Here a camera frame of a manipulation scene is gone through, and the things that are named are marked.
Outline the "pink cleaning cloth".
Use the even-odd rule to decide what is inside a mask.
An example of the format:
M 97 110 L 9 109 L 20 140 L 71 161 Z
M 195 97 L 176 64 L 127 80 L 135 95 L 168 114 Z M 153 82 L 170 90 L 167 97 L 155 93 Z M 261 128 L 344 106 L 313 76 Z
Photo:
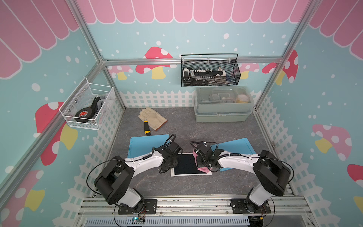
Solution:
M 207 167 L 199 167 L 199 164 L 201 164 L 201 162 L 202 162 L 202 158 L 199 157 L 199 154 L 197 154 L 195 151 L 193 151 L 192 154 L 193 154 L 197 169 L 203 173 L 211 174 L 211 171 Z

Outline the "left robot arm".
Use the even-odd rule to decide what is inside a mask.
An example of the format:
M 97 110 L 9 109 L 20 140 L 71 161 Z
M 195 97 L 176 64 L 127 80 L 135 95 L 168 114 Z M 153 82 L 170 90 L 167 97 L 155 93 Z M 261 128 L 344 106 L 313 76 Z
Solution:
M 132 159 L 115 156 L 102 162 L 106 166 L 94 180 L 95 194 L 103 196 L 110 205 L 126 208 L 132 213 L 139 214 L 146 209 L 144 197 L 135 189 L 129 187 L 134 176 L 153 168 L 159 168 L 159 173 L 168 172 L 177 167 L 177 158 L 183 149 L 175 142 L 176 135 L 172 134 L 163 145 L 152 148 L 146 155 Z

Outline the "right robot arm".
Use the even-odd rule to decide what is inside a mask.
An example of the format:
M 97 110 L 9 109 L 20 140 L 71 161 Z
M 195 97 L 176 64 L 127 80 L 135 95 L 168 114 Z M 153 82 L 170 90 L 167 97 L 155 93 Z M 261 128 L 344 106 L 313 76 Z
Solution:
M 190 145 L 197 155 L 198 168 L 205 167 L 213 173 L 222 168 L 232 168 L 256 175 L 259 183 L 249 191 L 242 204 L 243 209 L 249 213 L 267 214 L 268 200 L 272 196 L 283 196 L 286 186 L 295 176 L 293 168 L 288 163 L 281 161 L 267 150 L 259 154 L 245 155 L 219 149 L 218 145 L 212 149 L 205 141 L 191 141 Z

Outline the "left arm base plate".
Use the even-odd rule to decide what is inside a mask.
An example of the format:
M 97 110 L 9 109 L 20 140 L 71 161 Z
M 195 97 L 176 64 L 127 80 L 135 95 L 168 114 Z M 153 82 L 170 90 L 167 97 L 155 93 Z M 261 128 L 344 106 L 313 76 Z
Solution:
M 139 203 L 131 208 L 126 204 L 121 204 L 118 208 L 119 215 L 131 214 L 156 214 L 157 199 L 142 199 Z

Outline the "white drawing tablet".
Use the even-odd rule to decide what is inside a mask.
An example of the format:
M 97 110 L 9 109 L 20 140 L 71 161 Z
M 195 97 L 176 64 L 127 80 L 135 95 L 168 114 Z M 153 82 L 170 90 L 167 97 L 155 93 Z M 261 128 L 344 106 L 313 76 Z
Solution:
M 211 176 L 207 169 L 201 171 L 197 168 L 195 157 L 192 153 L 183 153 L 178 158 L 178 165 L 171 169 L 171 177 L 177 176 Z

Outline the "blue drawing tablet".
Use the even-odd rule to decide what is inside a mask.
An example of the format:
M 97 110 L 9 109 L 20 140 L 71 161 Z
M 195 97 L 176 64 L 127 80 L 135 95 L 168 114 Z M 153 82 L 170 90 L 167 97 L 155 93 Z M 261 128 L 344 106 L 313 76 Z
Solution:
M 130 139 L 129 151 L 127 158 L 135 158 L 152 152 L 152 148 L 158 148 L 164 145 L 169 138 L 169 134 L 132 137 Z
M 256 152 L 254 151 L 252 145 L 250 144 L 247 138 L 220 143 L 218 144 L 218 149 L 224 150 L 220 154 L 220 156 L 227 153 L 238 153 L 246 157 L 256 156 Z M 231 157 L 227 156 L 226 158 L 219 159 L 218 162 L 215 164 L 215 168 L 220 167 L 221 171 L 235 168 L 251 172 L 254 174 L 253 164 L 257 160 L 250 158 L 245 159 L 242 156 L 231 156 Z

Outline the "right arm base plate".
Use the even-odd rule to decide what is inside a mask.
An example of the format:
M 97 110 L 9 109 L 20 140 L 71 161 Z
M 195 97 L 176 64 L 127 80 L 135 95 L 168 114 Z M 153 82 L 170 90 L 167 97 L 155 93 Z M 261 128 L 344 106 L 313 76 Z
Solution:
M 230 207 L 233 210 L 233 214 L 256 214 L 263 216 L 271 213 L 268 201 L 258 206 L 250 201 L 246 202 L 246 199 L 237 198 L 230 200 Z

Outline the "blue front drawing tablet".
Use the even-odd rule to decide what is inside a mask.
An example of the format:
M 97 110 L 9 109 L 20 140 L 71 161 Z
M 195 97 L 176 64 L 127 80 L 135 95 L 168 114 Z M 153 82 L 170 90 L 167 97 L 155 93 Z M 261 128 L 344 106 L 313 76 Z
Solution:
M 247 138 L 220 143 L 218 144 L 218 149 L 224 150 L 220 154 L 220 156 L 227 153 L 238 153 L 246 157 L 256 156 L 256 152 L 254 151 L 252 145 L 250 144 Z M 215 168 L 220 167 L 221 171 L 235 168 L 251 172 L 254 174 L 253 164 L 257 160 L 250 158 L 245 159 L 242 156 L 231 156 L 231 157 L 227 156 L 226 158 L 219 159 L 218 162 L 215 164 Z

